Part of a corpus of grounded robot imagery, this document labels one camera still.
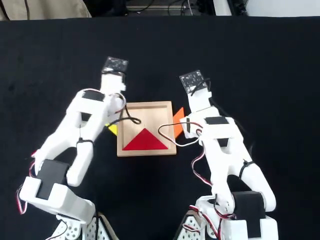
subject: beige cloth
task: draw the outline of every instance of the beige cloth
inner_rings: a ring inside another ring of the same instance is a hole
[[[0,0],[10,20],[90,18],[83,0]],[[6,20],[0,8],[0,21]]]

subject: black plastic part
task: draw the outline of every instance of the black plastic part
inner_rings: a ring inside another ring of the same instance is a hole
[[[43,161],[41,170],[36,176],[41,180],[40,188],[36,194],[37,198],[48,200],[54,184],[67,185],[67,171],[69,164],[46,159]]]
[[[210,117],[206,117],[204,120],[209,125],[229,124],[229,122],[224,116],[210,116]]]
[[[187,122],[187,124],[186,124],[186,131],[187,131],[188,133],[190,133],[190,127],[191,127],[191,126],[190,126],[190,123],[189,123],[189,122],[190,122],[190,118],[187,117],[187,118],[186,118],[186,122]]]
[[[186,93],[191,94],[195,87],[204,81],[204,77],[201,75],[200,70],[196,70],[185,75],[181,75],[180,80]],[[207,84],[203,82],[202,85],[197,88],[197,90],[205,89],[207,87]]]
[[[221,148],[227,147],[228,146],[228,141],[229,141],[229,138],[219,138],[218,139],[218,143],[219,143]]]
[[[88,122],[90,117],[91,117],[90,113],[85,113],[85,112],[81,113],[81,120],[84,122]]]
[[[233,192],[236,220],[245,220],[248,238],[261,238],[260,219],[266,218],[264,199],[260,192]]]
[[[128,61],[108,56],[101,73],[106,74],[112,69],[113,72],[125,73],[128,67]]]
[[[82,98],[103,102],[105,99],[105,95],[101,92],[98,92],[98,91],[87,90],[84,92]]]

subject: orange puzzle piece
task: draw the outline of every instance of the orange puzzle piece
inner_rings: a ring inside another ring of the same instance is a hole
[[[185,117],[184,107],[180,108],[180,110],[173,116],[173,123],[180,123],[180,119]],[[181,124],[174,125],[174,138],[176,139],[182,132],[183,128]]]

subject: white wall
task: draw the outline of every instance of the white wall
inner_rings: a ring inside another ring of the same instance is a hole
[[[246,10],[259,17],[320,16],[320,0],[248,0]]]

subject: circuit board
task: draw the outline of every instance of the circuit board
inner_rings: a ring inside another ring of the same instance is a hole
[[[187,94],[191,94],[195,87],[198,86],[201,82],[202,84],[197,88],[197,90],[201,90],[207,87],[207,84],[204,82],[204,77],[202,76],[200,70],[181,75],[180,80]]]
[[[115,72],[125,73],[127,70],[127,66],[128,66],[128,61],[109,56],[101,72],[104,74],[110,71],[110,69],[112,69],[112,71],[115,71]]]

